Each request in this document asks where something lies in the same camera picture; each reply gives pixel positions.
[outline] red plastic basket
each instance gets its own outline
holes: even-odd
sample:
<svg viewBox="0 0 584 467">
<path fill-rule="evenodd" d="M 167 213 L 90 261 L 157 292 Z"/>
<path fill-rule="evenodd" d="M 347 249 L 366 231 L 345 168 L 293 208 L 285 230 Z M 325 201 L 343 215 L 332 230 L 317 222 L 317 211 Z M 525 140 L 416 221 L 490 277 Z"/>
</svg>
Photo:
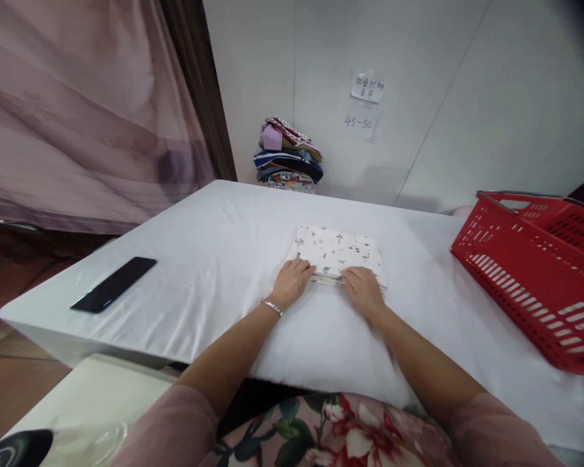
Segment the red plastic basket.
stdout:
<svg viewBox="0 0 584 467">
<path fill-rule="evenodd" d="M 453 255 L 552 365 L 584 374 L 584 203 L 515 191 L 476 196 Z"/>
</svg>

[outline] handwritten note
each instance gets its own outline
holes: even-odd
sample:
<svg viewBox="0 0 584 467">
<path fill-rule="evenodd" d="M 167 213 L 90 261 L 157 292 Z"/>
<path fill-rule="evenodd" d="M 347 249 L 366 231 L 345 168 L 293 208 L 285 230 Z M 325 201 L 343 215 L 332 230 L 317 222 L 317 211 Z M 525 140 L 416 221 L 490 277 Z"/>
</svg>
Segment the handwritten note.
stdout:
<svg viewBox="0 0 584 467">
<path fill-rule="evenodd" d="M 378 102 L 381 100 L 385 84 L 381 81 L 371 79 L 360 73 L 350 90 L 350 95 L 357 99 L 369 102 Z"/>
<path fill-rule="evenodd" d="M 374 143 L 376 128 L 383 117 L 383 109 L 351 102 L 342 117 L 344 135 Z"/>
</svg>

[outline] folded fabric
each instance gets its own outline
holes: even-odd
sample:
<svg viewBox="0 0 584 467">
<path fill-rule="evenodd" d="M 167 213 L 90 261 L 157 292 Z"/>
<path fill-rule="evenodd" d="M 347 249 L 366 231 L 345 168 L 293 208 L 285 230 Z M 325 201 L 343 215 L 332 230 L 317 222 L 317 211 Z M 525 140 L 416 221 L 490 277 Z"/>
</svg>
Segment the folded fabric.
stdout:
<svg viewBox="0 0 584 467">
<path fill-rule="evenodd" d="M 320 167 L 316 167 L 314 164 L 310 164 L 303 160 L 296 160 L 294 159 L 294 156 L 286 155 L 285 158 L 278 157 L 271 160 L 267 165 L 269 167 L 279 166 L 295 172 L 307 174 L 313 179 L 315 183 L 318 183 L 323 176 L 322 169 Z"/>
<path fill-rule="evenodd" d="M 311 187 L 313 180 L 310 176 L 291 171 L 282 171 L 268 177 L 269 183 L 281 183 L 287 186 Z"/>
<path fill-rule="evenodd" d="M 281 158 L 281 159 L 292 159 L 300 162 L 304 162 L 304 159 L 300 156 L 295 156 L 294 154 L 286 154 L 284 152 L 277 152 L 277 151 L 261 151 L 253 156 L 253 162 L 255 163 L 256 167 L 261 167 L 262 165 L 266 165 L 269 162 L 273 161 L 274 159 Z"/>
<path fill-rule="evenodd" d="M 277 167 L 273 165 L 265 165 L 263 167 L 258 168 L 257 179 L 258 182 L 266 182 L 268 177 L 278 172 L 285 172 L 287 169 L 284 167 Z"/>
<path fill-rule="evenodd" d="M 311 154 L 304 149 L 282 149 L 280 152 L 284 154 L 289 154 L 290 156 L 298 156 L 309 163 L 314 163 L 315 165 L 320 165 L 316 159 L 314 159 Z"/>
<path fill-rule="evenodd" d="M 261 146 L 267 150 L 281 150 L 281 131 L 277 130 L 273 125 L 266 125 L 262 132 Z"/>
<path fill-rule="evenodd" d="M 275 188 L 290 189 L 304 193 L 313 193 L 315 185 L 313 180 L 298 172 L 282 171 L 268 177 L 268 183 Z"/>
<path fill-rule="evenodd" d="M 315 265 L 311 280 L 343 285 L 340 271 L 351 266 L 371 269 L 382 290 L 387 288 L 378 243 L 366 235 L 339 232 L 326 227 L 299 226 L 288 259 L 307 259 Z"/>
<path fill-rule="evenodd" d="M 282 149 L 303 149 L 311 154 L 311 157 L 318 163 L 322 162 L 322 154 L 315 147 L 310 146 L 311 142 L 307 141 L 305 144 L 294 146 L 287 139 L 283 139 L 281 142 Z"/>
<path fill-rule="evenodd" d="M 306 141 L 309 141 L 311 138 L 307 135 L 304 135 L 298 130 L 295 130 L 291 125 L 289 125 L 285 120 L 281 120 L 277 117 L 268 117 L 266 119 L 268 123 L 272 123 L 275 128 L 281 131 L 281 134 L 286 137 L 290 143 L 294 144 L 294 146 L 298 146 L 303 144 Z"/>
</svg>

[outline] white wall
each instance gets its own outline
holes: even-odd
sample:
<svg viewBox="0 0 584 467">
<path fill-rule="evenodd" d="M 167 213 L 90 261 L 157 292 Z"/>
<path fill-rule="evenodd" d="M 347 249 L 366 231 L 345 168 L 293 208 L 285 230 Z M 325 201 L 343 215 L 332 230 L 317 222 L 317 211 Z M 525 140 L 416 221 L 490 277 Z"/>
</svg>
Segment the white wall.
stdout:
<svg viewBox="0 0 584 467">
<path fill-rule="evenodd" d="M 326 151 L 320 194 L 393 205 L 488 0 L 297 0 L 294 125 Z M 351 71 L 385 82 L 376 143 L 343 138 Z"/>
<path fill-rule="evenodd" d="M 260 125 L 278 115 L 325 150 L 319 194 L 443 212 L 477 189 L 569 193 L 584 181 L 584 46 L 555 5 L 205 0 L 239 180 L 255 182 Z M 374 144 L 340 122 L 367 70 L 386 83 Z"/>
<path fill-rule="evenodd" d="M 256 183 L 261 124 L 294 109 L 294 2 L 204 0 L 238 181 Z"/>
<path fill-rule="evenodd" d="M 584 182 L 584 31 L 549 0 L 494 0 L 397 206 L 446 211 L 478 189 L 567 195 Z"/>
</svg>

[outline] smartphone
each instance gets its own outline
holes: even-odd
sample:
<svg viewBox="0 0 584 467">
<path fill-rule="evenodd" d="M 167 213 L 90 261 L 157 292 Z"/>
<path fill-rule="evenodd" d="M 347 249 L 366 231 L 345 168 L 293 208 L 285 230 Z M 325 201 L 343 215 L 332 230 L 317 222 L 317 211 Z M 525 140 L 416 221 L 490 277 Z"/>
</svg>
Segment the smartphone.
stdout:
<svg viewBox="0 0 584 467">
<path fill-rule="evenodd" d="M 156 263 L 155 259 L 138 256 L 132 258 L 70 308 L 89 313 L 101 313 Z"/>
</svg>

